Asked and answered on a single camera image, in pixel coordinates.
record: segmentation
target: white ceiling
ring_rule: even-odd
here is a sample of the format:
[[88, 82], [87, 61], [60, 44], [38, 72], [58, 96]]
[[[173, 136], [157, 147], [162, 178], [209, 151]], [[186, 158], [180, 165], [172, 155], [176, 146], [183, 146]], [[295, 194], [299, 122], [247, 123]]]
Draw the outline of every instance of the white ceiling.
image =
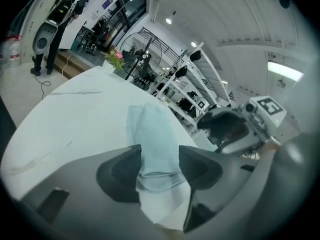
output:
[[[203, 50], [229, 82], [230, 90], [245, 90], [275, 99], [284, 90], [279, 75], [267, 70], [272, 59], [304, 71], [316, 54], [313, 34], [299, 11], [279, 0], [158, 0], [156, 21], [185, 43], [204, 42]], [[166, 23], [173, 11], [172, 24]], [[294, 82], [285, 79], [285, 89]]]

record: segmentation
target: light blue towel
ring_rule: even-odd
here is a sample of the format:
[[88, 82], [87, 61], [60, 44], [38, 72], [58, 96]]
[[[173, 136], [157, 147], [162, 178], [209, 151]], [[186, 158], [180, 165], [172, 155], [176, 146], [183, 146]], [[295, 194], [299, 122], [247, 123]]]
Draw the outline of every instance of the light blue towel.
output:
[[132, 145], [141, 145], [137, 179], [146, 191], [159, 193], [186, 181], [179, 167], [179, 145], [165, 111], [150, 103], [130, 106], [127, 133]]

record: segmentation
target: industrial fan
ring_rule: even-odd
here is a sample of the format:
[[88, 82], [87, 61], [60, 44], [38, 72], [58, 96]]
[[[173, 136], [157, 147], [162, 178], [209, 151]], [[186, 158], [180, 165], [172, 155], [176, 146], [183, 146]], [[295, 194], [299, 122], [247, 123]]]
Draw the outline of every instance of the industrial fan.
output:
[[126, 79], [152, 76], [162, 59], [160, 40], [150, 32], [140, 31], [128, 36], [121, 45]]

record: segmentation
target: fluorescent light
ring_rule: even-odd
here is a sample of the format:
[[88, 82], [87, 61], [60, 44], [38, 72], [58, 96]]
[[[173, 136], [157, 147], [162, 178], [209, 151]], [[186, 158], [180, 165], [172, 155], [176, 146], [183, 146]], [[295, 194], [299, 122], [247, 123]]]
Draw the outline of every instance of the fluorescent light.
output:
[[268, 61], [268, 70], [286, 78], [290, 78], [296, 82], [299, 81], [300, 78], [304, 75], [303, 73], [291, 67], [273, 61]]

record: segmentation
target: pink flower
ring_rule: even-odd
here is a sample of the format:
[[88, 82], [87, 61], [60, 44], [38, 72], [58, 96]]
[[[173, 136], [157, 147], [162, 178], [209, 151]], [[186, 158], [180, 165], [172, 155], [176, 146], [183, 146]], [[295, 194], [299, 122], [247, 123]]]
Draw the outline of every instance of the pink flower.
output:
[[116, 52], [116, 56], [117, 56], [119, 59], [122, 59], [122, 57], [123, 57], [122, 52], [118, 50], [118, 51]]

